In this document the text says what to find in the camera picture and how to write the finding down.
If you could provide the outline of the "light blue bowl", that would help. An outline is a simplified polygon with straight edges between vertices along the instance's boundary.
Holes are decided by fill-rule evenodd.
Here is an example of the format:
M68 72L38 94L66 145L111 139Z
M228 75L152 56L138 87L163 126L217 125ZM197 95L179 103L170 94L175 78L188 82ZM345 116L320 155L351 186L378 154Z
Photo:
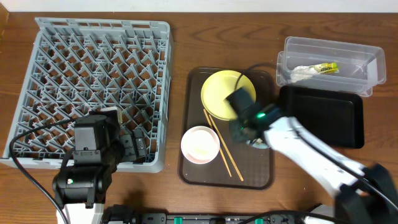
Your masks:
M246 142L247 145L254 147L256 149L268 149L269 146L267 145L266 142L264 142L261 138L254 139L254 140L248 140Z

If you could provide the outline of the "wooden chopstick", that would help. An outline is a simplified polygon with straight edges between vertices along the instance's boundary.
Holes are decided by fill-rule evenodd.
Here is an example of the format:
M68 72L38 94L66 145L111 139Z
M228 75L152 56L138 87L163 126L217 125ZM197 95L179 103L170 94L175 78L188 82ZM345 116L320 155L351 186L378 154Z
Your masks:
M222 145L224 146L225 151L226 151L226 153L227 153L229 159L231 160L232 165L233 165L235 171L237 172L237 175L239 176L239 179L241 180L241 182L243 182L243 181L244 181L244 178L243 178L243 176L242 176L242 174L241 174L239 168L237 167L237 165L236 165L236 163L235 163L235 160L234 160L232 154L230 153L228 146L226 145L226 143L225 143L225 141L224 141L224 138L223 138L222 134L220 133L220 131L219 131L219 129L218 129L216 123L214 122L212 116L209 114L208 117L209 117L209 119L210 119L210 122L211 122L212 125L214 126L214 128L215 128L215 130L216 130L216 132L217 132L217 134L218 134L218 136L219 136L219 139L220 139Z
M203 113L204 113L204 115L205 115L205 117L206 117L206 120L207 120L207 122L208 122L210 128L211 128L212 130L216 131L215 126L214 126L213 122L211 121L210 115L208 114L207 110L206 110L206 109L203 109ZM220 154L221 154L221 158L222 158L222 160L223 160L223 162L224 162L224 165L225 165L225 167L226 167L226 170L228 171L229 176L232 177L231 171L230 171L230 169L229 169L229 165L228 165L228 163L227 163L227 161L226 161L226 158L225 158L225 156L224 156L224 154L223 154L223 151L222 151L222 148L221 148L221 147L220 147Z

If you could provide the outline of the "white napkin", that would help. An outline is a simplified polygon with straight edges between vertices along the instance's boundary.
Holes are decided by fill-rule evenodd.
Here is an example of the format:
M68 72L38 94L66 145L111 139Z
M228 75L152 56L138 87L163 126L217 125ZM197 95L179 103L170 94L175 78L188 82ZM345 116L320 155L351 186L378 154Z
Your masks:
M297 83L300 81L308 80L314 75L318 75L318 72L311 66L298 66L295 67L290 74L290 83Z

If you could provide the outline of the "green yellow snack wrapper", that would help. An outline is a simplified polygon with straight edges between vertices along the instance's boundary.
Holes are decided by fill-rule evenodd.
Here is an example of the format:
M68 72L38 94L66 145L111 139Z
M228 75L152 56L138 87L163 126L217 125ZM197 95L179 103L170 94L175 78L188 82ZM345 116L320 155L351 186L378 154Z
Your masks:
M321 64L318 64L318 65L312 65L312 68L314 68L320 74L338 73L340 71L340 68L339 68L339 66L337 65L336 62L321 63Z

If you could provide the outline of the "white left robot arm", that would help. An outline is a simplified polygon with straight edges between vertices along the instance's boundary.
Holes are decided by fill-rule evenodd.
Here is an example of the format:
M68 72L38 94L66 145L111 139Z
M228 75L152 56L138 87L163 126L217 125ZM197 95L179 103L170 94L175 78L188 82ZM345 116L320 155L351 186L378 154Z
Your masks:
M141 216L127 205L106 208L106 192L121 162L146 156L141 130L122 135L115 114L96 113L75 121L73 165L63 162L53 179L57 218L68 223L140 223Z

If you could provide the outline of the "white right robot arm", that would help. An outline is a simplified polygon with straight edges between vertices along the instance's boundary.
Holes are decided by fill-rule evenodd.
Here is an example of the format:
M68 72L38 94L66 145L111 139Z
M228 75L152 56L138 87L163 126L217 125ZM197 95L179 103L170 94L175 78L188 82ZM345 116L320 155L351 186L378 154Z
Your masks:
M331 209L311 212L280 210L249 218L288 215L300 223L397 223L397 189L389 171L380 164L366 167L318 139L293 116L274 104L262 106L243 88L225 98L238 116L240 128L261 138L312 176L333 197Z

